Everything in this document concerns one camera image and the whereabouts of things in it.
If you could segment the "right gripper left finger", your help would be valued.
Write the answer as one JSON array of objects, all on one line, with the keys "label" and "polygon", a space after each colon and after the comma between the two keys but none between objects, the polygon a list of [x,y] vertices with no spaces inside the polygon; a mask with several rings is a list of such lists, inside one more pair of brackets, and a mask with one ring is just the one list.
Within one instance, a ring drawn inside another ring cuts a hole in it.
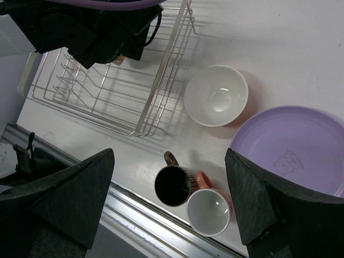
[{"label": "right gripper left finger", "polygon": [[105,149],[1,193],[1,257],[85,257],[92,248],[115,159]]}]

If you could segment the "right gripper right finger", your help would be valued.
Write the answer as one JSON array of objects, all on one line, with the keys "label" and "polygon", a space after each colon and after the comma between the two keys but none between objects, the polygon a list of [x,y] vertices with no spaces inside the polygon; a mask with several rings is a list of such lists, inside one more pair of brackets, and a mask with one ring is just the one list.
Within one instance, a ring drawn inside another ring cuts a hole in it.
[{"label": "right gripper right finger", "polygon": [[249,257],[343,257],[343,198],[292,183],[230,148],[225,166]]}]

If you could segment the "orange bowl white inside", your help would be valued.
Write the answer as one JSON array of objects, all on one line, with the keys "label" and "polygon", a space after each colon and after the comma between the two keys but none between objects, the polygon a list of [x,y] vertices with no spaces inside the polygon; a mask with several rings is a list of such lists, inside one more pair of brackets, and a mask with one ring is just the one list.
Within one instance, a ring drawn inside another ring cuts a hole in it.
[{"label": "orange bowl white inside", "polygon": [[186,113],[206,127],[240,126],[257,110],[249,74],[226,65],[201,69],[185,87]]}]

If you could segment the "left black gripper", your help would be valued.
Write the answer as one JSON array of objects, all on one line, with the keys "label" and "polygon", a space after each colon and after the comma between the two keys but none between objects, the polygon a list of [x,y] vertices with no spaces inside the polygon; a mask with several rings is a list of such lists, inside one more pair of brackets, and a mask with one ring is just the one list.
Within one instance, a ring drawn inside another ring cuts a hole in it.
[{"label": "left black gripper", "polygon": [[1,1],[1,56],[66,48],[84,68],[141,59],[162,20],[161,1]]}]

